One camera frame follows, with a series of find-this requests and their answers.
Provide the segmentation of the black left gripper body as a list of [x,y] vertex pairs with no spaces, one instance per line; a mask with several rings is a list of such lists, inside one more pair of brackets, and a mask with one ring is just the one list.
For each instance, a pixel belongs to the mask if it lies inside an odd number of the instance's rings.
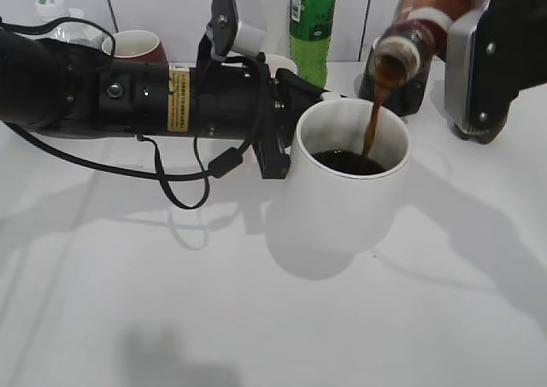
[[291,166],[286,150],[303,113],[323,101],[327,90],[279,68],[259,99],[260,120],[252,148],[263,179],[285,179]]

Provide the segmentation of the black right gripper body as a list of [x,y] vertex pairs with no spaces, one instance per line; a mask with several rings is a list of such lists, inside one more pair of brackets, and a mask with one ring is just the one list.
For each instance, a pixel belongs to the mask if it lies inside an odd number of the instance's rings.
[[546,82],[546,0],[491,0],[476,31],[473,125],[493,122],[523,90]]

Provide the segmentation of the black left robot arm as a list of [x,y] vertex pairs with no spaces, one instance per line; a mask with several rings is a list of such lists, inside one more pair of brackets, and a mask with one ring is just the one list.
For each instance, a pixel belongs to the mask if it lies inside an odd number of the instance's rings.
[[123,176],[183,182],[195,174],[111,167],[70,155],[46,138],[198,137],[235,139],[202,177],[219,179],[254,150],[262,177],[288,174],[297,122],[326,91],[264,55],[217,62],[200,44],[195,67],[136,62],[45,38],[42,27],[1,27],[1,121],[28,143],[64,161]]

